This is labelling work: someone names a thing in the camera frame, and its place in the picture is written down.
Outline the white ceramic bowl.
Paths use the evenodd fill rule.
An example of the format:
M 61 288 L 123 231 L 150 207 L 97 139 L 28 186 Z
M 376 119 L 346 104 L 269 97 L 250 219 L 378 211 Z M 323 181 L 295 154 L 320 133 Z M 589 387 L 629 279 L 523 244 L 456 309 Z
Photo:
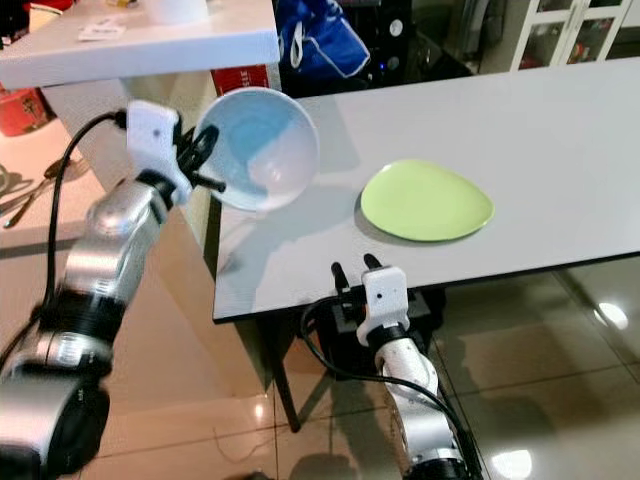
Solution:
M 198 125 L 218 131 L 198 174 L 220 184 L 207 191 L 221 205 L 247 212 L 282 209 L 315 178 L 315 124 L 283 92 L 243 87 L 224 93 L 202 111 Z

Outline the grey dining table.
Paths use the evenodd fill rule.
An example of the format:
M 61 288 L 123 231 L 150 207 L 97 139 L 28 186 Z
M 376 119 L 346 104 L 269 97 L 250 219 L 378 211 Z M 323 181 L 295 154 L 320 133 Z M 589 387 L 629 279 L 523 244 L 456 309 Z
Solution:
M 271 212 L 214 207 L 207 262 L 215 323 L 251 321 L 293 430 L 284 371 L 303 307 L 332 296 L 330 266 L 362 256 L 406 271 L 415 289 L 576 268 L 640 255 L 640 58 L 517 70 L 302 101 L 320 170 Z M 358 197 L 401 159 L 470 179 L 495 206 L 483 229 L 443 243 L 372 227 Z

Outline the red instant noodle cup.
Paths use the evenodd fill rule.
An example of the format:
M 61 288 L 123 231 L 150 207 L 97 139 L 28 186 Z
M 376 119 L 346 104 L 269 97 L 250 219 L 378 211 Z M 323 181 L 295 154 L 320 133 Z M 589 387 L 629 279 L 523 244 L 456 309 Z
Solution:
M 5 137 L 38 131 L 56 118 L 40 88 L 0 88 L 0 132 Z

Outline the lime green plate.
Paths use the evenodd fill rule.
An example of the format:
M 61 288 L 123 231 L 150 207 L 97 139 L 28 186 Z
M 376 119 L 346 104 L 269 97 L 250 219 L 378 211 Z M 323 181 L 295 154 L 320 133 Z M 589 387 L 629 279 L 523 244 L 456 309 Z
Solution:
M 494 218 L 492 198 L 463 175 L 421 159 L 393 161 L 358 197 L 367 223 L 403 241 L 458 241 Z

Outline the white kitchen counter cabinet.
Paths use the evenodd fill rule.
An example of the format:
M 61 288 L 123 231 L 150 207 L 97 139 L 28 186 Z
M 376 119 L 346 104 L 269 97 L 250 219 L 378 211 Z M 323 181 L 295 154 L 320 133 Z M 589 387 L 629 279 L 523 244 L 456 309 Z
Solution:
M 70 137 L 68 146 L 64 147 L 63 152 L 58 160 L 70 159 L 73 152 L 77 150 L 79 142 L 92 131 L 96 125 L 109 123 L 115 128 L 125 132 L 125 123 L 127 123 L 127 114 L 124 109 L 109 111 L 95 116 L 90 122 L 82 125 L 76 133 Z M 182 120 L 177 128 L 175 128 L 175 146 L 177 146 L 177 155 L 180 152 L 180 136 L 187 131 L 182 129 Z M 160 227 L 165 223 L 166 215 L 174 207 L 168 200 L 169 193 L 174 192 L 174 186 L 169 180 L 164 179 L 155 172 L 143 172 L 138 175 L 132 173 L 127 178 L 116 184 L 114 187 L 106 189 L 105 196 L 102 196 L 95 205 L 87 211 L 87 218 L 78 225 L 68 237 L 60 236 L 58 233 L 59 214 L 61 205 L 61 192 L 63 192 L 63 177 L 65 174 L 59 175 L 52 183 L 52 197 L 50 204 L 50 220 L 47 224 L 47 239 L 44 242 L 46 246 L 47 256 L 55 255 L 55 251 L 60 247 L 68 247 L 70 243 L 78 241 L 78 239 L 86 236 L 108 236 L 111 238 L 124 238 L 132 234 L 134 230 L 143 227 L 145 220 L 140 216 L 128 216 L 124 214 L 124 207 L 134 204 L 132 198 L 125 198 L 125 193 L 132 192 L 134 189 L 141 189 L 143 193 L 140 205 L 143 212 L 151 215 L 150 221 L 156 227 Z M 4 227 L 12 227 L 12 218 Z

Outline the white cylinder container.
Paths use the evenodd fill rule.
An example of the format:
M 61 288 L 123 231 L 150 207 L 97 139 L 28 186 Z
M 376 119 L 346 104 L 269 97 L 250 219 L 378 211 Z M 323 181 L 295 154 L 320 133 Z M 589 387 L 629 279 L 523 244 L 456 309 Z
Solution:
M 140 0 L 156 26 L 187 26 L 210 17 L 209 0 Z

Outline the white raised bar ledge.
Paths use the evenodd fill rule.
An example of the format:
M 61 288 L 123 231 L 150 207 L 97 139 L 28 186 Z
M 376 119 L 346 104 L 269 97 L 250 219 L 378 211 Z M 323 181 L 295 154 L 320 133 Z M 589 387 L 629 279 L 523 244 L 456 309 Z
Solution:
M 280 56 L 271 0 L 207 0 L 210 17 L 187 26 L 156 26 L 142 6 L 114 8 L 82 0 L 5 47 L 0 83 L 9 90 L 156 74 L 248 67 Z M 124 35 L 79 41 L 92 23 L 116 23 Z

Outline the bronze metal spoon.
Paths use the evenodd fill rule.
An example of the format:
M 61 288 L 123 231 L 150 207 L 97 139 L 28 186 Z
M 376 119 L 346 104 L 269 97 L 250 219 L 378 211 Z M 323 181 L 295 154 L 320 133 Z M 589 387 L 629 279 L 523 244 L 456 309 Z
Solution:
M 45 186 L 49 186 L 49 184 L 54 183 L 55 179 L 59 178 L 59 175 L 65 174 L 69 172 L 69 170 L 74 169 L 76 169 L 76 160 L 63 159 L 51 164 L 44 172 L 44 179 L 42 179 L 35 188 L 32 188 L 31 191 L 24 195 L 22 204 L 20 204 L 19 209 L 15 212 L 14 218 L 12 218 L 12 223 L 17 223 L 20 216 L 26 214 L 29 210 L 29 206 L 35 202 L 36 198 L 40 195 L 40 192 Z

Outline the blue fabric bag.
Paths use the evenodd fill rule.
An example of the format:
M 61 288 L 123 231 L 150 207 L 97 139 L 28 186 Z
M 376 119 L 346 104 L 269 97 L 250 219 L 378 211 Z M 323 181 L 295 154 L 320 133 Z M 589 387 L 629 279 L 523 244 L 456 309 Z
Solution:
M 284 73 L 333 81 L 360 73 L 371 52 L 337 0 L 275 0 Z

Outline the red box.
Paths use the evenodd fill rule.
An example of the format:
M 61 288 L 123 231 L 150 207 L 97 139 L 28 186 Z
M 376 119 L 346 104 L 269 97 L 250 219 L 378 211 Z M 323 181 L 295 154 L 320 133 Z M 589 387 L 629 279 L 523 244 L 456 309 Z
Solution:
M 273 70 L 269 65 L 253 65 L 238 68 L 236 90 L 243 88 L 273 88 Z

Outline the white glass door cabinet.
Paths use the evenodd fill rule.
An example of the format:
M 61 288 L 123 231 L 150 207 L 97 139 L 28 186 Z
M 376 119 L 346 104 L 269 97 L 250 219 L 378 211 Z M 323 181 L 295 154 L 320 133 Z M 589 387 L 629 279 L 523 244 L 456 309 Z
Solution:
M 477 73 L 640 56 L 640 0 L 506 0 L 500 37 Z

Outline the silver metal fork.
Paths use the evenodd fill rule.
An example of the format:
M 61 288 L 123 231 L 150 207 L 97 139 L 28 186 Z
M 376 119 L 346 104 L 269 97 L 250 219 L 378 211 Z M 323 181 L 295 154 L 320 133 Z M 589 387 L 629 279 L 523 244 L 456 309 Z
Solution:
M 65 170 L 65 175 L 63 177 L 63 184 L 67 186 L 67 184 L 72 183 L 73 180 L 77 180 L 79 177 L 82 177 L 87 170 L 90 169 L 87 163 L 70 163 L 67 165 L 67 170 Z M 10 212 L 14 209 L 18 209 L 20 205 L 26 204 L 27 198 L 32 195 L 40 195 L 40 193 L 44 192 L 47 187 L 51 188 L 52 183 L 55 182 L 56 174 L 58 174 L 58 164 L 54 163 L 45 169 L 44 179 L 45 182 L 40 184 L 33 189 L 29 189 L 27 193 L 23 193 L 23 195 L 19 195 L 14 200 L 9 200 L 0 204 L 0 212 L 1 214 L 5 214 L 5 212 Z

